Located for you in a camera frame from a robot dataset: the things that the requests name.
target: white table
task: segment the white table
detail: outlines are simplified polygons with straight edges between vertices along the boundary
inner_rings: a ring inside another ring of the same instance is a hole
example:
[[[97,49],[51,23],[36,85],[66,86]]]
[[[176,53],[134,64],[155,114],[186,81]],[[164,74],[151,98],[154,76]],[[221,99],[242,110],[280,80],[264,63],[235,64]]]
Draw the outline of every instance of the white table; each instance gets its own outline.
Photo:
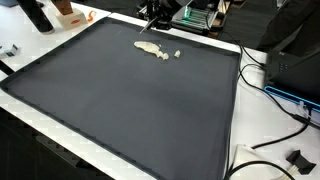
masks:
[[[10,41],[20,48],[20,52],[17,56],[3,60],[13,70],[18,70],[24,67],[86,28],[86,26],[82,26],[68,32],[63,31],[53,16],[55,13],[53,5],[48,2],[45,2],[45,4],[45,13],[56,28],[56,33],[49,36],[40,35],[19,7],[11,9],[0,7],[0,21],[2,22],[0,26],[0,43],[3,41]],[[97,12],[97,16],[94,21],[110,15],[109,12],[91,7],[78,4],[73,4],[73,6],[79,8],[86,15],[89,11],[95,10]],[[146,25],[145,21],[116,13],[111,14],[109,17],[139,26]],[[15,23],[11,26],[7,26],[10,22]],[[202,42],[211,46],[220,47],[222,49],[239,52],[239,47],[236,45],[209,39],[207,37],[194,35],[176,29],[164,32],[188,38],[193,41]],[[248,49],[248,52],[258,61],[265,62],[266,54],[250,49]],[[246,55],[244,55],[242,65],[247,63],[252,62]],[[0,80],[5,77],[7,76],[0,72]],[[245,72],[245,77],[250,83],[262,87],[263,74],[258,70],[248,68]],[[280,100],[280,102],[289,111],[296,112],[296,107],[292,103],[283,100]],[[78,133],[66,128],[26,104],[15,100],[3,91],[0,91],[0,106],[114,179],[154,179]],[[297,131],[301,126],[302,125],[299,122],[292,120],[282,113],[266,96],[246,86],[243,82],[239,83],[232,123],[232,155],[237,144],[252,146],[265,141],[270,141],[291,134]],[[258,152],[262,156],[267,157],[268,161],[288,168],[289,163],[286,162],[285,158],[288,153],[296,149],[300,149],[302,154],[308,160],[317,164],[320,163],[320,132],[313,128],[308,128],[298,137],[283,143],[261,148]],[[261,173],[258,173],[258,179],[272,179],[280,175],[280,173],[275,175],[274,173],[265,172],[263,168],[254,168],[254,171],[252,171],[252,168],[246,168],[240,171],[240,177],[237,177],[236,174],[233,179],[255,180],[257,179],[257,172],[260,172],[260,170]],[[320,168],[319,166],[316,166],[311,175],[296,177],[298,180],[319,179]]]

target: black rubber mat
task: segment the black rubber mat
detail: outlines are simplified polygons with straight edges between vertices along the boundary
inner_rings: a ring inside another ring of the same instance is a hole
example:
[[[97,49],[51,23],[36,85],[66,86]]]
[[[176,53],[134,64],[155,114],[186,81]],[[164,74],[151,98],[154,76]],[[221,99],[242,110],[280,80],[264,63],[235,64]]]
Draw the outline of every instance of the black rubber mat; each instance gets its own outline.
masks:
[[[221,180],[239,54],[140,31],[103,19],[1,87],[156,178]],[[135,41],[160,44],[171,57]]]

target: small white object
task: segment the small white object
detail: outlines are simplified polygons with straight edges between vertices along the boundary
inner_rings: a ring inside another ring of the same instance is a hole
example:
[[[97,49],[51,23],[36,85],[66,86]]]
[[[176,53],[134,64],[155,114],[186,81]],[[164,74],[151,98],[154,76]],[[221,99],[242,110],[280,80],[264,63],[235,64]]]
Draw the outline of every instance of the small white object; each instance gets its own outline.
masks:
[[[77,8],[72,8],[72,10],[73,13],[68,15],[62,15],[59,11],[56,13],[59,23],[66,31],[88,23],[83,12]]]
[[[0,59],[15,56],[17,54],[18,48],[14,44],[4,44],[0,45]]]
[[[137,48],[143,49],[148,53],[155,54],[157,58],[160,57],[163,60],[169,59],[169,55],[167,53],[161,52],[160,47],[153,43],[145,42],[145,41],[137,41],[134,43],[134,46],[136,46]]]
[[[176,53],[174,54],[174,56],[175,56],[176,58],[179,58],[179,57],[180,57],[180,54],[181,54],[181,52],[178,50],[178,51],[176,51]]]

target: dark gray mat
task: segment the dark gray mat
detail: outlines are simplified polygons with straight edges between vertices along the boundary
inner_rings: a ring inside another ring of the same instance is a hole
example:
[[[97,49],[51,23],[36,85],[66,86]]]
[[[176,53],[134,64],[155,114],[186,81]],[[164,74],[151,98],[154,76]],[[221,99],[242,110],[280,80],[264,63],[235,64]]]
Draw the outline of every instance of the dark gray mat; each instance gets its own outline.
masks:
[[[140,30],[102,20],[1,87],[156,178],[221,180],[239,54]],[[137,40],[182,55],[164,62]]]

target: orange object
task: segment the orange object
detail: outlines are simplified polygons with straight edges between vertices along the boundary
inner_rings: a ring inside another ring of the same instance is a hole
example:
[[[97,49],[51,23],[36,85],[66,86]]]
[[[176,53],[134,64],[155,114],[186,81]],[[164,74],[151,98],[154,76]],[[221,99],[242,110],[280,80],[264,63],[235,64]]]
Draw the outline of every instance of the orange object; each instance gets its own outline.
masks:
[[[93,21],[93,17],[96,16],[96,14],[97,14],[97,13],[96,13],[95,11],[90,11],[90,13],[89,13],[89,15],[88,15],[89,18],[88,18],[87,21],[88,21],[88,22],[92,22],[92,21]]]

